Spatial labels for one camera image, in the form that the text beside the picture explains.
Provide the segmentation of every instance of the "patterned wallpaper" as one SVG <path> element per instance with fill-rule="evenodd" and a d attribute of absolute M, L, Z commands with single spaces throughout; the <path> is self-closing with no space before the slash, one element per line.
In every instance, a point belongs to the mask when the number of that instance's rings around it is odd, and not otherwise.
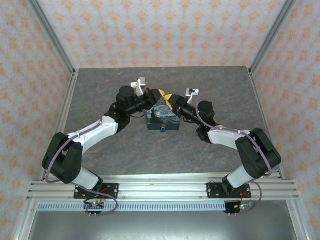
<path fill-rule="evenodd" d="M 254 76 L 285 175 L 320 239 L 320 5 L 300 0 Z"/>
<path fill-rule="evenodd" d="M 70 75 L 26 0 L 0 1 L 0 239 L 37 180 Z"/>
<path fill-rule="evenodd" d="M 250 66 L 285 0 L 40 0 L 75 68 Z"/>

